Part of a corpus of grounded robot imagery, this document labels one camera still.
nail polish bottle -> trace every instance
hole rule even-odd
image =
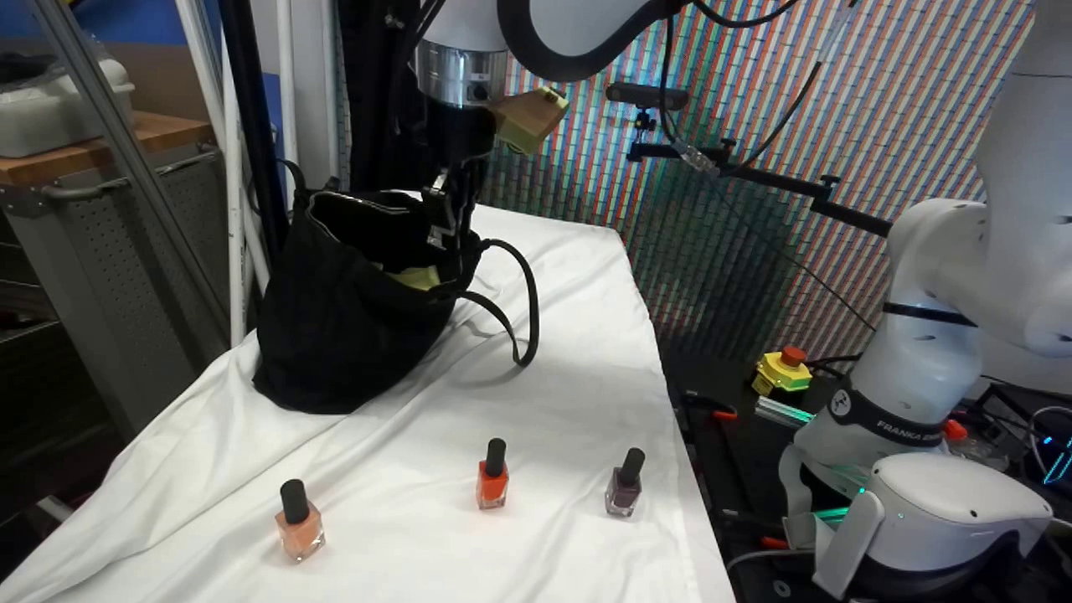
[[[640,468],[644,466],[644,451],[629,448],[622,467],[615,467],[607,484],[607,513],[629,517],[640,499]]]
[[[506,442],[493,438],[488,442],[488,458],[480,461],[476,476],[476,505],[483,509],[498,509],[506,504],[506,483],[510,475],[506,470]]]
[[[291,480],[279,489],[283,511],[276,515],[279,538],[286,555],[300,563],[324,546],[324,525],[321,512],[306,498],[301,480]]]

nail polish cap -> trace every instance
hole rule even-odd
[[[622,469],[617,472],[617,481],[623,486],[636,485],[637,479],[640,477],[640,468],[643,466],[644,451],[629,448],[629,452],[625,454],[625,462],[622,464]]]
[[[503,464],[506,460],[506,442],[498,438],[492,438],[488,442],[488,459],[483,465],[483,472],[489,477],[498,477],[503,474]]]
[[[289,480],[279,488],[283,498],[283,517],[291,525],[300,524],[309,517],[309,499],[306,498],[306,485],[301,480]]]

orange nail polish bottle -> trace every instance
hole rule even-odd
[[[324,524],[321,512],[306,498],[301,480],[291,480],[279,489],[283,511],[276,515],[283,550],[298,563],[324,546]]]
[[[493,438],[488,442],[488,458],[480,461],[476,476],[476,504],[480,509],[498,509],[506,504],[506,442]]]

black bag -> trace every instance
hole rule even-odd
[[[253,378],[258,392],[286,409],[349,413],[420,362],[458,298],[480,305],[503,324],[519,366],[536,356],[536,282],[517,249],[461,227],[438,249],[429,244],[426,202],[397,191],[302,194],[299,174],[294,223],[258,319],[262,361]],[[506,314],[466,291],[491,247],[513,255],[524,273],[531,335],[523,356]],[[413,273],[417,278],[437,273],[441,283],[423,290],[401,282]]]

wooden shelf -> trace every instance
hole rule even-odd
[[[147,153],[212,138],[212,128],[204,121],[140,111],[134,112],[134,132]],[[70,174],[111,164],[111,150],[104,138],[99,137],[30,157],[0,158],[0,185],[41,186]]]

